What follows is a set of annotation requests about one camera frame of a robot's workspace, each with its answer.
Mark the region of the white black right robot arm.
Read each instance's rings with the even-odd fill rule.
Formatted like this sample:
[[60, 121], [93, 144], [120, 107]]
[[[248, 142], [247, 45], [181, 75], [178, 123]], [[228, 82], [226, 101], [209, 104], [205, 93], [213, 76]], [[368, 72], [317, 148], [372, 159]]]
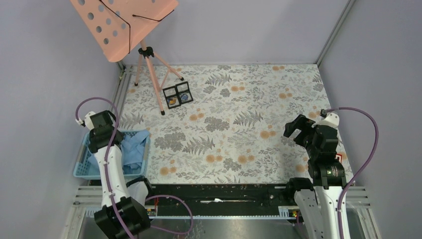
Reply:
[[347, 180], [344, 167], [337, 159], [339, 116], [329, 113], [318, 122], [298, 115], [285, 125], [284, 137], [296, 130], [294, 142], [308, 154], [310, 178], [291, 178], [286, 186], [288, 203], [298, 205], [309, 238], [350, 238], [343, 195]]

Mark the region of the light blue button shirt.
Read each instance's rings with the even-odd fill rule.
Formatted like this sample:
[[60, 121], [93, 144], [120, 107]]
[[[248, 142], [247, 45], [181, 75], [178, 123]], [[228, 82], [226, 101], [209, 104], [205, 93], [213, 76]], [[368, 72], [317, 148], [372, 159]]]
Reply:
[[[147, 156], [150, 132], [147, 130], [139, 131], [117, 131], [116, 136], [122, 136], [120, 150], [122, 152], [122, 169], [124, 176], [142, 174], [144, 157]], [[84, 145], [88, 150], [88, 155], [84, 158], [90, 165], [87, 175], [99, 178], [100, 170], [94, 154], [89, 150], [90, 133], [85, 135]]]

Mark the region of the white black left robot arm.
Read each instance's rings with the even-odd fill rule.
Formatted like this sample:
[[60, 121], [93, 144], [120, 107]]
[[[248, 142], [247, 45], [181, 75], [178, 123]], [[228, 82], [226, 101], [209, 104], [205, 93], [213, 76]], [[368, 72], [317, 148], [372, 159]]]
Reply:
[[154, 200], [154, 192], [144, 176], [125, 181], [121, 150], [124, 134], [114, 127], [115, 119], [110, 111], [85, 115], [88, 149], [96, 159], [102, 184], [101, 209], [94, 219], [107, 238], [129, 239], [151, 227], [144, 206]]

